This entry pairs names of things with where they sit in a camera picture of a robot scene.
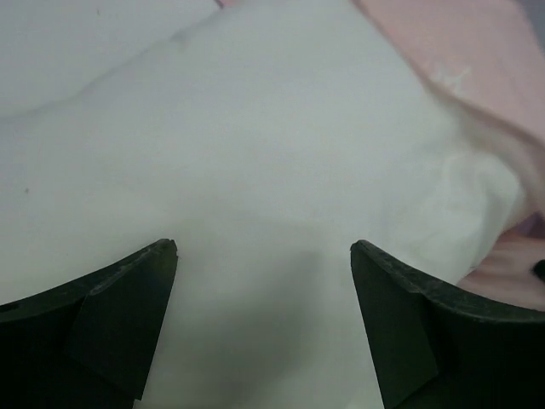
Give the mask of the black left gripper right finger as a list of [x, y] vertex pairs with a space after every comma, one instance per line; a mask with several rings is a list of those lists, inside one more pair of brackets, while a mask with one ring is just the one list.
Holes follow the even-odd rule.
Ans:
[[464, 291], [365, 240], [351, 268], [386, 408], [543, 407], [543, 313]]

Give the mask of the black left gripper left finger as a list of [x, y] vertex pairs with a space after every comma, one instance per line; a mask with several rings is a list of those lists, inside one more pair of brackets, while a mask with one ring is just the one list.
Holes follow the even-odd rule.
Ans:
[[1, 307], [3, 408], [131, 408], [142, 398], [177, 269], [159, 241]]

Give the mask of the white pillow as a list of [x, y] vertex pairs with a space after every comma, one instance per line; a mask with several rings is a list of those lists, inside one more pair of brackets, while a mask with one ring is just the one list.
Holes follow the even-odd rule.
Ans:
[[161, 238], [145, 408], [379, 408], [367, 239], [459, 280], [524, 192], [348, 1], [246, 1], [1, 122], [1, 299]]

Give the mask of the pink printed pillowcase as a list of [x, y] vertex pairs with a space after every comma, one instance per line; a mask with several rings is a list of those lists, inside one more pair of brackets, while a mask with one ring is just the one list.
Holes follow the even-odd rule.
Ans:
[[225, 1], [242, 208], [543, 310], [544, 53], [515, 1]]

